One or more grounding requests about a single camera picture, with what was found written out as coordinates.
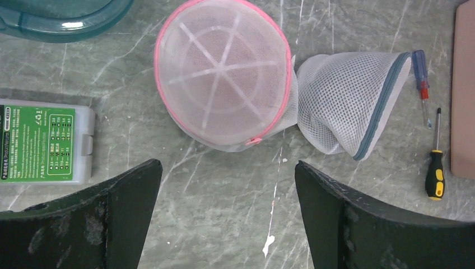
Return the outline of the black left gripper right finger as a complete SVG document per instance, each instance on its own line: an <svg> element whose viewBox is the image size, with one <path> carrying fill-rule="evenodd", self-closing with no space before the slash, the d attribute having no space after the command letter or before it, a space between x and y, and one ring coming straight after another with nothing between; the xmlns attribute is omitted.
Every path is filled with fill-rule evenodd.
<svg viewBox="0 0 475 269"><path fill-rule="evenodd" d="M299 161L296 191L315 268L473 268L474 223L405 210Z"/></svg>

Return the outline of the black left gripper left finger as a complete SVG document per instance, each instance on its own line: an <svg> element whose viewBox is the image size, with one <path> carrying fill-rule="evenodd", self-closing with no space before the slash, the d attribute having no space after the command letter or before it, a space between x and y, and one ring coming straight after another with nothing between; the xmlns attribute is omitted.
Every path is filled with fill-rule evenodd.
<svg viewBox="0 0 475 269"><path fill-rule="evenodd" d="M62 198L1 212L1 267L137 268L162 171L151 159Z"/></svg>

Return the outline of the white mesh blue zip laundry bag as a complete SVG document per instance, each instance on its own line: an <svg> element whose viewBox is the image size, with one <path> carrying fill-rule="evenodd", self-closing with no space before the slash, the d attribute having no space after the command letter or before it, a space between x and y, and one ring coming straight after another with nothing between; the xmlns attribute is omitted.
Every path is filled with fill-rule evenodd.
<svg viewBox="0 0 475 269"><path fill-rule="evenodd" d="M411 70L411 54L319 54L297 70L304 137L326 155L371 154Z"/></svg>

